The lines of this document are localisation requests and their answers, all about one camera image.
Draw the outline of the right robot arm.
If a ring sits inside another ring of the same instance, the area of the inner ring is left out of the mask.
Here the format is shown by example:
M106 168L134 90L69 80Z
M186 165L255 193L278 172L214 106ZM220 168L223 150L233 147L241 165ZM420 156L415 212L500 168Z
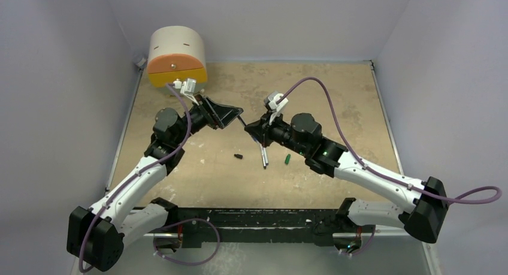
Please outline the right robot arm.
M269 146L277 143L305 159L314 172L346 180L385 198L384 202L354 199L338 212L336 222L343 231L356 226L383 225L401 228L413 238L436 243L449 204L441 180L421 180L356 159L346 146L322 135L322 126L309 113L295 115L290 123L281 116L270 121L265 113L245 131Z

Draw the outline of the white marker blue tip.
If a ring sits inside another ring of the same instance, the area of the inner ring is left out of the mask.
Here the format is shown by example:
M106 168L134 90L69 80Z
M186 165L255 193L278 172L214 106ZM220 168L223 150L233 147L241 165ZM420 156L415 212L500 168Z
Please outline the white marker blue tip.
M262 158L263 158L263 162L264 162L264 168L267 168L269 161L268 161L268 153L267 153L266 147L261 146L261 154L262 154Z

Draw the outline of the blue pen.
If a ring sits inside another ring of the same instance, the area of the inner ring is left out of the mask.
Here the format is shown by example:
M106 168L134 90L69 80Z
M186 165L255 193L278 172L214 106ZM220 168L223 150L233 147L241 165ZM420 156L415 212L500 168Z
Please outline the blue pen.
M247 125L241 116L238 116L237 119L240 121L240 123L242 124L243 127L245 127Z

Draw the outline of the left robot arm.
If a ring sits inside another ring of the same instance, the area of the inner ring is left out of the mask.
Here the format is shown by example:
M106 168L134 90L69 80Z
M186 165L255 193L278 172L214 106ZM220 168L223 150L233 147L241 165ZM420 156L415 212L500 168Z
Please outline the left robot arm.
M133 208L179 164L192 134L206 126L224 129L242 112L241 107L218 104L207 96L200 96L183 115L173 108L159 110L150 144L135 168L99 201L76 207L69 216L66 249L78 258L80 272L107 271L148 232L174 231L179 217L170 211L170 202L157 199L135 213Z

